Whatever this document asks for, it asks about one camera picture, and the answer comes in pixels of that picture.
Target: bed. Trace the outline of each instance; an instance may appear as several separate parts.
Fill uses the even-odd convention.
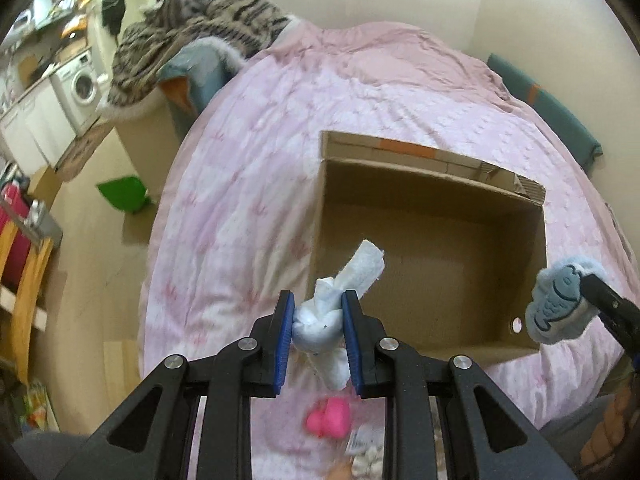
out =
[[[547,257],[603,263],[640,299],[634,259],[558,136],[481,61],[418,28],[301,22],[257,54],[210,102],[170,171],[149,245],[140,311],[141,370],[166,355],[218,352],[273,310],[282,288],[303,299],[323,129],[366,132],[474,156],[546,188]],[[592,399],[622,350],[594,320],[573,342],[488,370],[542,427]],[[339,453],[302,430],[326,394],[293,351],[277,400],[252,402],[254,478],[322,478]],[[356,423],[383,403],[349,390]]]

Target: floor mat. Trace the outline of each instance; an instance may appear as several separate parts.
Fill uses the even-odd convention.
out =
[[[92,126],[82,137],[71,143],[58,165],[56,173],[63,182],[73,180],[100,146],[104,138],[113,130],[113,124],[99,123]]]

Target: shelf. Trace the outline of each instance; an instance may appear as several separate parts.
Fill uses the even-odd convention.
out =
[[[42,20],[38,25],[36,25],[34,32],[40,32],[44,28],[49,27],[49,25],[54,25],[55,23],[59,23],[61,20],[64,20],[65,18],[69,18],[73,14],[74,14],[73,9],[67,9],[67,10],[63,10],[56,16],[53,16],[53,17],[49,16],[48,18]]]

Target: metal screw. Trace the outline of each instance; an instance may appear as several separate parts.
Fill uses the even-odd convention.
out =
[[[397,350],[400,346],[400,343],[397,339],[393,339],[392,337],[383,337],[380,340],[380,348],[383,350]]]
[[[460,368],[461,370],[469,370],[471,365],[474,362],[471,360],[471,357],[467,357],[466,355],[456,355],[453,358],[453,364],[456,368]]]
[[[253,337],[243,337],[238,341],[238,348],[241,350],[254,350],[258,342]]]
[[[180,368],[184,363],[184,359],[181,355],[170,355],[164,360],[164,366],[169,368],[169,370],[175,370],[176,368]]]

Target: blue stuffed fish toy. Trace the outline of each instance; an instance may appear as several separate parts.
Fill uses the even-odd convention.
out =
[[[584,256],[560,260],[538,273],[533,301],[525,314],[530,338],[552,345],[582,335],[598,313],[580,293],[580,279],[587,274],[595,274],[606,282],[607,273],[602,265]]]

